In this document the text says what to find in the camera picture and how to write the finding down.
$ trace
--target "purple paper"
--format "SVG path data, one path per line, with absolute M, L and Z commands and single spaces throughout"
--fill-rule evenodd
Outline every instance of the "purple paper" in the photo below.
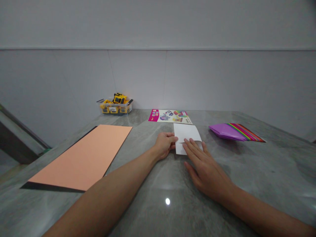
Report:
M 209 126 L 209 128 L 220 138 L 236 141 L 247 141 L 244 136 L 225 123 L 212 125 Z

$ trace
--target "marble tabletop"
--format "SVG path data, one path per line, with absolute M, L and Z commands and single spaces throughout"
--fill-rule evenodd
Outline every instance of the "marble tabletop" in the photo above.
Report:
M 0 186 L 0 236 L 41 236 L 82 195 L 21 189 L 34 174 L 99 124 L 132 126 L 106 173 L 141 155 L 172 123 L 149 122 L 151 110 L 128 117 L 100 115 Z M 316 227 L 316 146 L 241 112 L 188 111 L 214 159 L 240 188 Z M 267 143 L 223 140 L 217 123 L 241 123 Z M 257 236 L 221 205 L 201 194 L 172 151 L 156 164 L 110 236 Z

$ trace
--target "colorful paper stack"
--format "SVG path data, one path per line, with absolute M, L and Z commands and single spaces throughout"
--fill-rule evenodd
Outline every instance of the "colorful paper stack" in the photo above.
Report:
M 209 126 L 209 128 L 220 138 L 265 143 L 261 137 L 238 123 L 221 123 Z

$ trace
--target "plastic storage box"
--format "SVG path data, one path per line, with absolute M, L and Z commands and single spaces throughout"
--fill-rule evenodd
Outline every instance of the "plastic storage box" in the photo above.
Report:
M 133 99 L 127 97 L 125 104 L 113 104 L 105 103 L 106 100 L 102 99 L 96 102 L 101 113 L 105 115 L 118 115 L 118 116 L 127 116 L 132 111 Z

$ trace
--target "wall seam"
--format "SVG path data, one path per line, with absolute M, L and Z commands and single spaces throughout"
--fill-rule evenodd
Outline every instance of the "wall seam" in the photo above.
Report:
M 51 53 L 53 54 L 53 56 L 54 56 L 54 58 L 55 58 L 56 66 L 60 66 L 60 64 L 58 63 L 58 60 L 57 60 L 57 57 L 56 57 L 56 55 L 55 55 L 54 50 L 51 50 Z M 64 78 L 65 82 L 67 83 L 67 85 L 68 85 L 68 87 L 69 87 L 69 90 L 70 90 L 70 93 L 71 93 L 71 95 L 72 95 L 72 98 L 74 99 L 74 101 L 75 101 L 75 103 L 76 103 L 78 109 L 80 110 L 80 106 L 79 106 L 79 104 L 78 104 L 78 102 L 77 102 L 77 100 L 76 100 L 76 98 L 75 98 L 75 96 L 74 96 L 74 94 L 73 94 L 73 91 L 72 91 L 72 89 L 71 89 L 71 86 L 70 86 L 69 82 L 67 81 L 67 79 L 66 79 L 66 77 L 65 77 L 65 73 L 64 73 L 63 67 L 61 67 L 61 73 L 62 73 L 62 75 L 63 75 L 63 78 Z M 63 121 L 63 126 L 64 126 L 64 130 L 66 131 L 67 129 L 66 129 L 66 124 L 64 123 L 64 121 Z
M 108 57 L 110 60 L 110 66 L 111 66 L 111 72 L 112 72 L 112 77 L 113 77 L 113 81 L 114 81 L 114 87 L 115 87 L 115 93 L 118 92 L 118 90 L 116 89 L 116 84 L 115 84 L 115 78 L 114 78 L 114 73 L 113 73 L 113 68 L 112 68 L 112 62 L 111 62 L 111 57 L 110 57 L 110 52 L 108 51 Z
M 163 99 L 162 99 L 162 105 L 163 105 L 163 106 L 165 106 L 166 71 L 167 71 L 167 54 L 168 54 L 168 50 L 166 50 L 166 58 L 165 58 L 164 96 L 163 96 Z

